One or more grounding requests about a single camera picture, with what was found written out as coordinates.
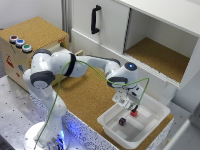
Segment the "cabinet handle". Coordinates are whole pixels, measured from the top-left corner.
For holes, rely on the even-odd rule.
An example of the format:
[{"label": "cabinet handle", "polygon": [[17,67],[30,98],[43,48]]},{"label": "cabinet handle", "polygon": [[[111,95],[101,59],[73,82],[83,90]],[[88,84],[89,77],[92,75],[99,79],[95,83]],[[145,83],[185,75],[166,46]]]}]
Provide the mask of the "cabinet handle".
[{"label": "cabinet handle", "polygon": [[96,5],[96,8],[94,8],[92,10],[92,21],[91,21],[91,31],[92,31],[92,34],[96,34],[98,33],[100,30],[98,28],[96,28],[96,12],[98,10],[101,10],[101,7]]}]

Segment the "cabinet door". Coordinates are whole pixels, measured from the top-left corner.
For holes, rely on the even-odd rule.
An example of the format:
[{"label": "cabinet door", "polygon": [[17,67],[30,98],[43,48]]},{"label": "cabinet door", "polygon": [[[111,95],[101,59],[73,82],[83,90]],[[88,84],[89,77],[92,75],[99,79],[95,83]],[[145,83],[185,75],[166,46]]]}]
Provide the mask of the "cabinet door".
[{"label": "cabinet door", "polygon": [[[91,14],[96,5],[96,28],[100,32],[91,33]],[[129,8],[112,0],[74,0],[73,29],[120,54],[123,53],[128,24]]]}]

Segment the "brown box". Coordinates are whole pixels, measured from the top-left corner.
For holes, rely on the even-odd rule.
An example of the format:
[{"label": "brown box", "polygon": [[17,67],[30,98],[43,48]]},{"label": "brown box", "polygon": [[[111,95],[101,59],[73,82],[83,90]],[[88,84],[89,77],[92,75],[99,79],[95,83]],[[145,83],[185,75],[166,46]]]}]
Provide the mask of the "brown box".
[{"label": "brown box", "polygon": [[[10,44],[9,38],[17,35],[32,46],[33,51],[23,53],[22,49]],[[37,49],[49,49],[57,44],[69,49],[69,35],[40,17],[35,17],[0,31],[0,50],[6,74],[28,90],[23,81],[23,72],[31,67],[31,59]],[[58,76],[52,85],[58,82]]]}]

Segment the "green cable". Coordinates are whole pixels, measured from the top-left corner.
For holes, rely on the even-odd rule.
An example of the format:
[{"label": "green cable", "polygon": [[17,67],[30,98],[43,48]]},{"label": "green cable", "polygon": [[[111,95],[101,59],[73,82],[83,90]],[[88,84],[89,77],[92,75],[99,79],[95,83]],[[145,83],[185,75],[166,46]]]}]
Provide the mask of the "green cable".
[{"label": "green cable", "polygon": [[[111,82],[111,81],[107,80],[101,73],[99,73],[99,71],[97,71],[97,70],[96,70],[94,67],[92,67],[90,64],[88,64],[88,63],[86,63],[86,62],[84,62],[84,61],[80,61],[80,60],[77,60],[77,61],[78,61],[78,62],[81,62],[81,63],[83,63],[83,64],[88,65],[88,66],[89,66],[90,68],[92,68],[98,75],[100,75],[104,80],[106,80],[106,81],[109,82],[109,83],[115,84],[115,85],[122,85],[122,86],[125,86],[125,85],[135,84],[135,83],[141,82],[141,81],[143,81],[143,80],[147,80],[146,86],[145,86],[145,88],[144,88],[144,90],[143,90],[143,93],[142,93],[142,95],[141,95],[141,97],[140,97],[140,100],[139,100],[139,105],[140,105],[140,102],[141,102],[141,100],[142,100],[142,97],[143,97],[143,95],[144,95],[144,93],[145,93],[145,91],[146,91],[146,88],[147,88],[148,84],[149,84],[149,78],[143,78],[143,79],[138,80],[138,81],[136,81],[136,82],[131,82],[131,83],[127,83],[127,84],[118,84],[118,83],[114,83],[114,82]],[[58,97],[58,93],[59,93],[59,90],[60,90],[61,77],[62,77],[62,75],[63,75],[63,72],[64,72],[65,68],[69,65],[70,62],[71,62],[71,61],[69,61],[68,63],[65,64],[65,66],[63,67],[62,73],[60,74],[60,78],[59,78],[59,82],[58,82],[58,88],[57,88],[57,91],[56,91],[56,97],[55,97],[53,106],[52,106],[52,108],[51,108],[51,110],[50,110],[50,113],[49,113],[49,116],[48,116],[48,118],[47,118],[47,121],[46,121],[46,123],[45,123],[45,125],[44,125],[44,128],[42,129],[42,132],[40,133],[40,135],[39,135],[39,137],[38,137],[38,139],[37,139],[37,141],[36,141],[34,150],[35,150],[35,148],[36,148],[36,146],[37,146],[37,143],[38,143],[38,141],[39,141],[39,139],[40,139],[40,137],[41,137],[41,135],[42,135],[44,129],[46,128],[46,126],[47,126],[47,124],[48,124],[48,122],[49,122],[51,113],[52,113],[53,108],[54,108],[54,106],[55,106],[55,103],[56,103],[56,100],[57,100],[57,97]]]}]

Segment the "red object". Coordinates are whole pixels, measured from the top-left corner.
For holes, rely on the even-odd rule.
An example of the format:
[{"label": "red object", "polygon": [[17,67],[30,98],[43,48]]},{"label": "red object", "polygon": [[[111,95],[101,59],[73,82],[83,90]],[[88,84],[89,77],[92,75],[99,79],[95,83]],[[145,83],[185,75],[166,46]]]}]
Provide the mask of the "red object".
[{"label": "red object", "polygon": [[10,59],[10,56],[8,56],[6,62],[7,62],[12,68],[14,68],[14,65],[12,64],[12,61],[11,61],[11,59]]},{"label": "red object", "polygon": [[131,111],[130,115],[133,116],[133,117],[135,117],[135,116],[137,116],[137,113],[138,113],[137,110],[136,110],[136,112],[132,112],[132,111]]},{"label": "red object", "polygon": [[20,77],[20,75],[18,73],[16,73],[18,77]]}]

